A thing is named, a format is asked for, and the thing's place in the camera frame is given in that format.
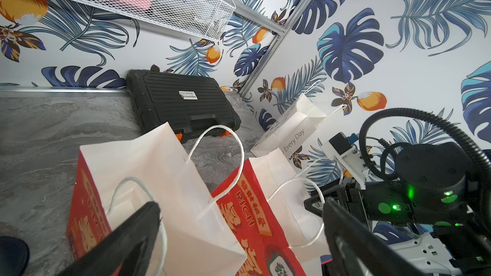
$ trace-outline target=case label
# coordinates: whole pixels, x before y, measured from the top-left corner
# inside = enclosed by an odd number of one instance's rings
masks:
[[[198,97],[196,96],[196,94],[192,90],[180,90],[179,95],[181,95],[181,97],[183,99],[198,100]]]

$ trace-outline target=cable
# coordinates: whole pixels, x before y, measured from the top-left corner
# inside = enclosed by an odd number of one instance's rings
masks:
[[[452,125],[448,120],[440,118],[432,113],[408,108],[385,109],[371,115],[361,126],[359,143],[361,157],[372,173],[381,175],[381,172],[372,164],[366,149],[368,129],[376,121],[389,117],[408,117],[433,124],[445,131],[462,147],[476,167],[480,169],[478,217],[482,226],[491,233],[491,162],[479,146],[465,132],[460,130],[457,126]]]
[[[279,187],[276,188],[276,190],[274,190],[273,194],[271,194],[271,196],[269,196],[266,201],[269,202],[273,196],[276,195],[276,193],[279,192],[279,190],[284,187],[285,185],[287,185],[288,183],[292,182],[292,181],[295,181],[295,180],[301,180],[301,181],[304,181],[304,182],[307,182],[307,183],[310,183],[311,185],[314,186],[314,188],[316,189],[317,193],[319,193],[319,197],[321,199],[321,203],[324,204],[325,201],[324,201],[324,196],[322,195],[322,191],[321,189],[319,189],[319,187],[317,186],[317,184],[315,184],[315,182],[311,181],[310,179],[307,179],[307,178],[304,178],[304,177],[295,177],[295,178],[292,178],[290,180],[287,180],[285,182],[283,182]],[[322,231],[324,230],[324,222],[322,222],[322,225],[321,225],[321,228],[319,228],[319,231],[317,231],[316,235],[310,239],[309,242],[307,242],[306,244],[303,244],[303,245],[297,245],[297,246],[289,246],[289,248],[304,248],[304,247],[308,247],[308,246],[311,246],[312,244],[314,244],[315,241],[317,241],[317,239],[321,236],[322,234]]]
[[[402,232],[403,234],[405,234],[406,236],[409,236],[410,238],[413,238],[413,239],[417,239],[420,237],[419,234],[416,234],[414,232],[411,232],[409,230],[407,230],[406,228],[404,227],[401,227],[401,226],[397,226],[397,225],[392,225],[395,229],[399,230],[400,232]]]
[[[246,154],[244,153],[244,147],[242,146],[242,142],[239,138],[239,136],[232,130],[230,129],[229,127],[227,126],[224,126],[224,125],[215,125],[215,126],[211,126],[210,128],[206,129],[200,136],[199,138],[196,140],[196,143],[194,143],[194,146],[193,148],[191,149],[191,151],[189,152],[189,156],[187,157],[187,162],[189,162],[189,160],[191,160],[191,156],[193,155],[193,152],[194,150],[196,149],[196,147],[198,146],[199,142],[201,141],[201,139],[205,136],[205,134],[212,130],[212,129],[215,129],[215,128],[222,128],[222,129],[225,129],[227,130],[228,132],[230,132],[231,135],[234,136],[234,138],[237,140],[237,142],[239,143],[239,147],[241,149],[241,164],[239,165],[239,171],[237,172],[237,175],[235,176],[234,180],[232,181],[232,183],[228,186],[228,188],[226,188],[223,192],[221,192],[220,194],[218,194],[217,196],[215,196],[209,203],[208,207],[206,207],[199,215],[198,215],[198,219],[202,218],[205,213],[217,202],[217,200],[221,199],[222,197],[224,197],[228,192],[230,192],[230,190],[235,187],[235,185],[237,184],[237,181],[239,181],[239,178],[241,177],[241,174],[242,174],[242,168],[244,167],[244,158],[246,156]]]
[[[306,170],[310,169],[312,167],[312,165],[315,165],[317,163],[317,161],[320,161],[320,160],[330,160],[328,157],[320,157],[319,159],[316,159],[314,160],[314,162],[312,162],[308,167],[306,167],[305,169],[303,169],[301,172],[299,172],[298,174],[296,174],[295,176],[293,176],[293,178],[297,178],[299,177],[300,175],[302,175]]]
[[[396,180],[399,178],[399,175],[396,172],[396,169],[391,174],[386,175],[385,174],[385,163],[387,162],[387,156],[389,156],[389,153],[392,155],[392,158],[394,159],[394,162],[396,161],[396,158],[392,154],[392,152],[395,151],[395,148],[397,147],[404,147],[406,148],[407,146],[411,146],[411,144],[406,143],[406,142],[397,142],[395,144],[390,145],[384,151],[382,152],[382,156],[380,156],[380,172],[381,172],[381,177],[385,181],[390,181],[390,180]]]
[[[158,203],[157,200],[155,199],[155,195],[153,194],[153,192],[147,187],[147,185],[143,181],[141,181],[141,179],[136,177],[126,177],[125,179],[119,182],[118,186],[114,190],[113,198],[111,199],[111,203],[109,204],[109,210],[107,210],[107,214],[111,213],[111,210],[113,209],[113,203],[114,203],[114,199],[116,198],[116,193],[119,191],[121,186],[123,186],[123,184],[127,183],[128,181],[136,182],[145,191],[145,193],[147,193],[148,197],[150,197],[152,201]],[[160,264],[154,272],[154,276],[159,276],[160,273],[162,272],[163,263],[165,261],[165,255],[167,255],[167,232],[165,231],[165,226],[163,225],[162,222],[162,214],[160,214],[159,221],[160,221],[159,232],[162,239],[162,250],[161,250],[162,255],[160,257]]]
[[[380,143],[380,145],[382,145],[382,146],[383,146],[385,149],[388,149],[388,148],[389,148],[389,146],[390,146],[390,143],[389,143],[389,142],[387,142],[386,140],[384,140],[383,138],[380,138],[380,139],[378,139],[378,138],[373,138],[373,137],[366,137],[366,138],[367,138],[367,139],[376,140],[376,141],[377,141],[377,142],[379,142],[379,143]],[[390,155],[392,156],[392,159],[395,161],[395,160],[396,160],[396,155],[397,155],[396,151],[395,151],[395,150],[390,150],[390,151],[389,151],[389,153],[390,153]]]

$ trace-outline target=white bracket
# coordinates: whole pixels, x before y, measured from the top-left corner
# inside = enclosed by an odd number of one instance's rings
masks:
[[[368,177],[368,173],[364,174],[368,168],[363,166],[365,162],[360,158],[360,153],[356,146],[352,146],[351,149],[345,151],[340,155],[330,143],[326,143],[321,146],[321,149],[326,154],[326,156],[331,160],[337,160],[341,163],[345,169],[347,169],[353,178],[360,184],[362,190],[365,190],[365,181]]]
[[[426,232],[415,240],[389,245],[398,255],[423,273],[459,275],[461,270],[453,267],[452,255],[445,244]]]

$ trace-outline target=black object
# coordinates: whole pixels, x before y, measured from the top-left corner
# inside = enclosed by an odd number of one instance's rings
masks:
[[[401,256],[382,243],[332,199],[323,207],[324,232],[332,253],[332,275],[423,276]]]
[[[333,136],[329,140],[329,143],[331,143],[332,147],[334,147],[334,149],[340,155],[348,151],[353,146],[342,132]]]
[[[429,122],[457,143],[390,144],[384,139],[372,138],[385,147],[379,170],[371,160],[373,156],[367,152],[367,132],[377,120],[394,116]],[[339,146],[335,141],[339,135],[331,139],[333,146]],[[371,228],[372,221],[433,224],[432,235],[449,249],[454,257],[451,260],[454,267],[460,268],[465,275],[491,274],[491,247],[483,237],[491,236],[490,151],[483,152],[451,122],[431,113],[404,108],[382,110],[369,117],[361,127],[359,147],[365,165],[384,181],[366,182],[366,189],[361,190],[353,178],[345,178],[340,185],[338,180],[321,188],[325,198],[337,202],[338,209],[344,208],[353,219],[365,224],[365,228]],[[394,173],[386,175],[385,162],[389,154],[395,169]],[[304,202],[305,208],[320,215],[320,209],[315,207],[318,201],[319,196],[312,194]],[[472,208],[472,213],[467,212],[467,205]],[[359,240],[356,246],[371,243],[370,240]]]
[[[20,276],[29,262],[29,247],[21,239],[0,237],[0,276]]]
[[[94,249],[58,276],[110,276],[119,266],[120,276],[144,276],[159,224],[159,205],[153,201],[147,202]]]
[[[182,133],[181,143],[185,143],[213,125],[224,125],[234,131],[241,125],[213,78],[132,70],[126,85],[143,133],[169,122],[175,134]],[[196,99],[184,99],[183,95],[194,97],[182,92],[193,92]],[[224,132],[219,128],[207,135],[218,137]]]
[[[359,134],[361,157],[368,168],[377,176],[382,174],[375,165],[372,164],[371,157],[366,149],[368,129],[378,120],[399,116],[422,120],[433,124],[445,131],[460,147],[462,147],[463,151],[467,154],[478,171],[478,175],[476,176],[467,176],[468,185],[472,186],[474,182],[479,183],[479,192],[468,194],[470,195],[468,203],[476,212],[478,221],[478,224],[476,225],[482,227],[480,229],[482,229],[487,236],[491,236],[491,162],[479,146],[465,132],[451,122],[432,113],[407,108],[386,109],[371,115],[361,126]]]

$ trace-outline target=orange fruit illustration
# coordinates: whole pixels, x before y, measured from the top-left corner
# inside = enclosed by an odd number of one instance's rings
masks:
[[[351,173],[347,169],[344,170],[343,176],[347,178],[353,178],[353,175],[351,175]]]
[[[285,78],[284,77],[278,77],[278,78],[273,79],[273,82],[271,83],[271,89],[282,90],[284,88],[285,88]]]
[[[259,29],[259,31],[252,38],[254,44],[260,43],[267,34],[267,30],[264,28]]]
[[[366,111],[375,111],[385,108],[387,98],[379,92],[365,92],[357,96],[356,101]]]
[[[220,58],[220,55],[220,48],[217,45],[213,45],[206,52],[206,59],[210,63],[215,63]]]
[[[32,25],[48,12],[46,0],[0,0],[0,14],[11,22]]]

